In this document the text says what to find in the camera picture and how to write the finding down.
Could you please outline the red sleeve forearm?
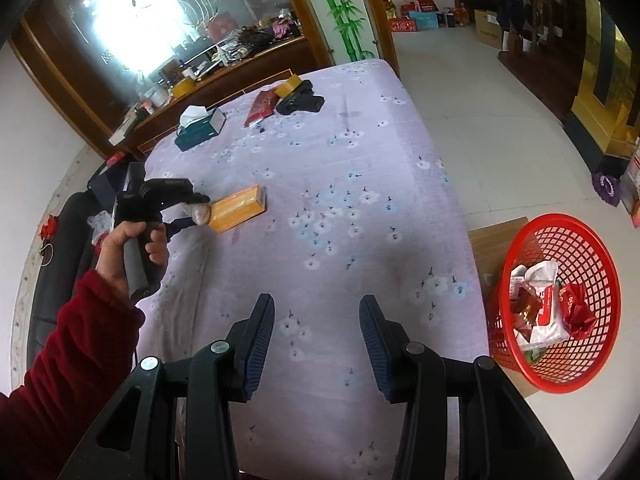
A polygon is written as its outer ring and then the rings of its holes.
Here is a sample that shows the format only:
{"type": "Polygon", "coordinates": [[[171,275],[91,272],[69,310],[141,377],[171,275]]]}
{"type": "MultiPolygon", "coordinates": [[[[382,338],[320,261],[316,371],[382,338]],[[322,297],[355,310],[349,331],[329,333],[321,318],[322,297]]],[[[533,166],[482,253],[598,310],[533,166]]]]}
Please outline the red sleeve forearm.
{"type": "Polygon", "coordinates": [[[129,375],[141,310],[95,270],[58,312],[24,384],[1,397],[1,477],[55,479],[129,375]]]}

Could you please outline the left hand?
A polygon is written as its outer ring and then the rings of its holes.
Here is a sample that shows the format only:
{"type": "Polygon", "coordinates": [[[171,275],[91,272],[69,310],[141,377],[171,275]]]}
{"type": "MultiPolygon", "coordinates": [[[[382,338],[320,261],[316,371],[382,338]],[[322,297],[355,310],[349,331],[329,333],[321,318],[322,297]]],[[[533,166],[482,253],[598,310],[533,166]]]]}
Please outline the left hand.
{"type": "Polygon", "coordinates": [[[132,307],[160,287],[168,263],[165,225],[123,221],[104,238],[96,273],[115,295],[132,307]]]}

